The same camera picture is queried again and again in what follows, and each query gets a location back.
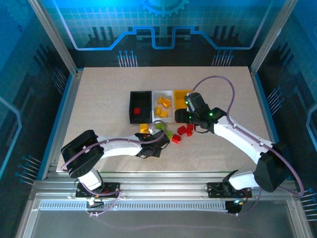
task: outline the aluminum frame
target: aluminum frame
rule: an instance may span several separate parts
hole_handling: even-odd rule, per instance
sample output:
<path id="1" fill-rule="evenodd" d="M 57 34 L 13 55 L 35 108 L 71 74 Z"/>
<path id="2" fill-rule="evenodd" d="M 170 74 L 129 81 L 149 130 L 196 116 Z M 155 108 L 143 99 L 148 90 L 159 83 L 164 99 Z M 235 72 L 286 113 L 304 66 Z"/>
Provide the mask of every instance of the aluminum frame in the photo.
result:
<path id="1" fill-rule="evenodd" d="M 35 181 L 32 187 L 29 200 L 26 204 L 22 220 L 16 237 L 29 238 L 40 210 L 41 201 L 74 201 L 82 202 L 83 200 L 75 199 L 76 188 L 74 180 L 67 173 L 56 173 L 55 167 L 59 156 L 57 151 L 61 147 L 69 122 L 71 109 L 73 107 L 77 94 L 81 72 L 77 73 L 77 68 L 72 60 L 64 42 L 62 41 L 54 23 L 52 22 L 41 0 L 28 0 L 34 12 L 39 18 L 41 24 L 52 40 L 62 60 L 73 76 L 76 76 L 72 87 L 67 95 L 67 100 L 63 108 L 63 120 L 58 125 L 56 136 L 54 138 L 49 160 L 45 167 L 42 179 L 45 181 Z M 252 66 L 251 75 L 255 75 L 264 61 L 267 53 L 273 45 L 275 39 L 280 33 L 283 25 L 292 12 L 297 0 L 287 0 L 272 25 L 263 45 L 261 46 Z M 104 181 L 120 182 L 124 191 L 123 200 L 129 201 L 216 201 L 219 199 L 209 199 L 204 191 L 207 182 L 220 182 L 227 175 L 227 172 L 115 172 L 101 173 Z M 283 186 L 295 190 L 292 181 L 286 181 Z M 258 190 L 253 189 L 253 198 L 255 200 Z M 294 225 L 295 233 L 298 237 L 313 237 L 305 217 L 301 202 L 292 197 L 289 193 L 280 189 L 274 193 L 262 192 L 261 200 L 287 200 L 291 221 Z"/>
<path id="2" fill-rule="evenodd" d="M 39 210 L 41 210 L 42 201 L 53 201 L 55 203 L 82 203 L 86 199 L 76 199 L 76 187 L 74 179 L 71 179 L 67 173 L 56 173 L 55 166 L 49 169 L 46 181 L 35 181 L 25 212 L 23 214 L 17 237 L 29 238 L 32 235 L 33 228 L 37 219 Z M 176 202 L 186 203 L 201 202 L 219 202 L 224 199 L 209 199 L 204 187 L 207 182 L 222 181 L 227 175 L 225 172 L 113 172 L 101 173 L 103 180 L 108 182 L 120 182 L 123 190 L 122 202 L 137 203 L 140 201 L 156 202 Z M 283 186 L 295 190 L 292 181 L 286 181 Z M 252 189 L 254 201 L 258 195 L 257 189 Z M 104 198 L 104 201 L 113 200 L 113 198 Z M 261 200 L 265 201 L 287 201 L 290 210 L 290 221 L 293 222 L 294 233 L 297 237 L 312 237 L 306 220 L 303 208 L 298 198 L 292 197 L 288 192 L 277 189 L 274 193 L 263 191 Z"/>
<path id="3" fill-rule="evenodd" d="M 43 28 L 48 34 L 50 40 L 54 44 L 57 52 L 64 61 L 66 67 L 68 68 L 70 74 L 74 77 L 77 74 L 77 67 L 74 63 L 66 45 L 64 44 L 58 30 L 56 29 L 49 13 L 46 11 L 41 0 L 28 0 L 29 4 L 33 8 L 35 14 L 37 15 L 39 21 L 41 22 Z"/>
<path id="4" fill-rule="evenodd" d="M 275 128 L 275 126 L 273 124 L 272 115 L 271 115 L 271 113 L 269 112 L 269 109 L 268 109 L 268 105 L 267 105 L 267 102 L 266 102 L 266 99 L 265 99 L 265 95 L 264 95 L 262 86 L 259 86 L 255 75 L 251 76 L 251 79 L 252 79 L 253 86 L 254 86 L 254 89 L 256 91 L 258 100 L 259 100 L 260 109 L 261 109 L 261 112 L 262 112 L 262 115 L 263 115 L 263 118 L 264 118 L 264 122 L 265 122 L 265 125 L 266 125 L 266 129 L 267 129 L 268 135 L 269 135 L 271 141 L 276 143 L 276 142 L 279 141 L 279 139 L 278 139 L 278 135 L 277 135 L 277 132 L 276 132 L 276 128 Z"/>
<path id="5" fill-rule="evenodd" d="M 276 38 L 281 33 L 283 26 L 285 25 L 288 17 L 292 13 L 298 0 L 286 0 L 280 12 L 278 13 L 273 25 L 271 26 L 263 44 L 261 45 L 254 61 L 250 67 L 251 76 L 254 76 L 260 66 L 262 65 L 264 59 L 266 58 L 269 50 L 273 46 Z"/>

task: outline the red cube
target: red cube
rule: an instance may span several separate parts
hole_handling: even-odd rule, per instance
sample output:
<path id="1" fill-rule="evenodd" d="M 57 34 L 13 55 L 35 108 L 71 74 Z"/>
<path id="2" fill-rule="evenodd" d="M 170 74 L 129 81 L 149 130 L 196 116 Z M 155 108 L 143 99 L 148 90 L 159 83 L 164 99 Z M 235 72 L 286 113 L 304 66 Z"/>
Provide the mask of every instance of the red cube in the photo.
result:
<path id="1" fill-rule="evenodd" d="M 194 124 L 188 124 L 187 125 L 187 130 L 193 131 L 194 130 Z"/>
<path id="2" fill-rule="evenodd" d="M 186 132 L 187 132 L 187 129 L 186 129 L 185 126 L 181 126 L 181 127 L 177 130 L 177 133 L 178 133 L 179 135 L 183 135 L 183 134 L 185 134 Z"/>
<path id="3" fill-rule="evenodd" d="M 179 144 L 182 138 L 179 135 L 174 134 L 172 137 L 172 141 L 176 144 Z"/>
<path id="4" fill-rule="evenodd" d="M 139 115 L 141 113 L 141 108 L 135 108 L 134 110 L 133 110 L 133 114 L 134 115 Z"/>
<path id="5" fill-rule="evenodd" d="M 192 135 L 193 135 L 193 131 L 192 131 L 192 130 L 187 129 L 187 136 L 192 136 Z"/>

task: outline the glass panel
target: glass panel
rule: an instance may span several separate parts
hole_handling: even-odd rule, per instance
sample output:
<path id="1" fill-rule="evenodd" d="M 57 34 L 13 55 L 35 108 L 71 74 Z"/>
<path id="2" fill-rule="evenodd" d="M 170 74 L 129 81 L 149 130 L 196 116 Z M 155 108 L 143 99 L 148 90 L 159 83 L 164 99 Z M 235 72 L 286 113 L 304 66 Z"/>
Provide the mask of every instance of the glass panel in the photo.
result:
<path id="1" fill-rule="evenodd" d="M 246 66 L 284 0 L 43 2 L 77 67 Z"/>
<path id="2" fill-rule="evenodd" d="M 0 236 L 14 237 L 69 73 L 26 0 L 0 1 L 0 28 Z"/>
<path id="3" fill-rule="evenodd" d="M 262 201 L 239 218 L 208 211 L 111 211 L 93 219 L 86 211 L 39 211 L 32 238 L 292 238 L 293 230 L 286 202 Z"/>
<path id="4" fill-rule="evenodd" d="M 314 192 L 317 190 L 316 14 L 316 1 L 298 1 L 258 72 L 279 139 L 288 145 L 305 190 L 312 187 Z M 316 214 L 312 198 L 303 198 L 308 200 L 305 205 L 309 205 L 305 209 L 312 210 L 309 215 Z"/>

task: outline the beige table surface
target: beige table surface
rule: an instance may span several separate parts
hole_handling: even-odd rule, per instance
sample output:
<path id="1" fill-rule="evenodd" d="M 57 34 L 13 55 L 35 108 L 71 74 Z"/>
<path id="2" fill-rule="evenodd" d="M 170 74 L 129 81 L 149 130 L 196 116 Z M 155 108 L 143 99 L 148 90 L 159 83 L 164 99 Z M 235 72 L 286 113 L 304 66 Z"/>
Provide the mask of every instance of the beige table surface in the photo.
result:
<path id="1" fill-rule="evenodd" d="M 269 139 L 264 118 L 247 67 L 103 67 L 84 68 L 64 145 L 87 129 L 97 135 L 127 136 L 139 132 L 139 125 L 129 123 L 130 91 L 192 89 L 204 77 L 222 75 L 229 78 L 236 90 L 231 110 L 240 125 Z M 230 103 L 229 84 L 210 79 L 197 89 L 212 109 L 224 111 Z M 176 133 L 182 124 L 169 123 Z M 64 163 L 60 156 L 57 171 Z M 95 168 L 114 171 L 231 171 L 255 168 L 253 161 L 225 139 L 212 133 L 182 136 L 179 145 L 170 143 L 160 158 L 141 159 L 116 156 L 100 160 Z"/>

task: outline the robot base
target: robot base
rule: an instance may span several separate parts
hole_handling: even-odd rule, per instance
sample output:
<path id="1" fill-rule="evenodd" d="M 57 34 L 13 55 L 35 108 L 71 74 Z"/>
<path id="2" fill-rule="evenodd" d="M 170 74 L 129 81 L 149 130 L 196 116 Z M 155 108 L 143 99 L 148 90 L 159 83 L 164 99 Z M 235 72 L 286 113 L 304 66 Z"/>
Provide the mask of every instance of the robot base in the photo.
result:
<path id="1" fill-rule="evenodd" d="M 252 197 L 251 190 L 248 191 L 247 188 L 245 192 L 238 190 L 236 192 L 231 192 L 231 196 L 227 196 L 223 189 L 221 182 L 209 182 L 207 183 L 208 198 L 245 198 L 247 193 L 248 198 Z"/>
<path id="2" fill-rule="evenodd" d="M 120 183 L 118 182 L 104 182 L 104 187 L 98 193 L 109 193 L 115 192 L 120 190 Z M 91 197 L 98 197 L 96 195 L 92 195 L 91 193 L 87 192 L 82 184 L 79 182 L 77 185 L 76 191 L 76 198 L 91 198 Z M 118 194 L 108 195 L 105 197 L 118 197 Z"/>

